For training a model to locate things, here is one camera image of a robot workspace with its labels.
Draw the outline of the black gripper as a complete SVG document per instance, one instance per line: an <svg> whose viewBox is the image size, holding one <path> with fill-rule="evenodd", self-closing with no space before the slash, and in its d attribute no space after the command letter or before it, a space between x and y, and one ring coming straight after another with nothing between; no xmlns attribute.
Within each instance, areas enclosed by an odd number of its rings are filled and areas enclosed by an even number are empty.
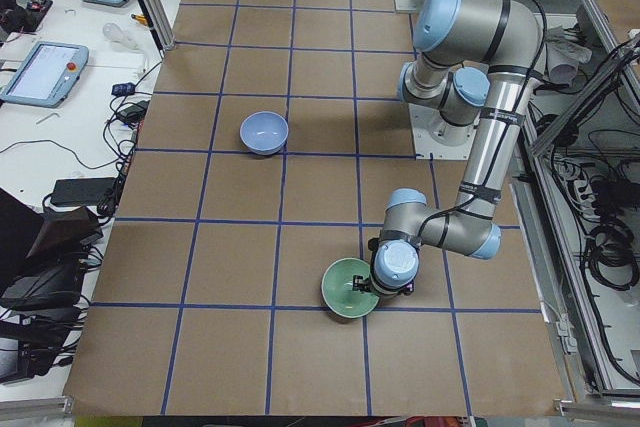
<svg viewBox="0 0 640 427"><path fill-rule="evenodd" d="M352 290L358 292L371 292L371 279L365 278L361 275L354 275L352 277Z"/></svg>

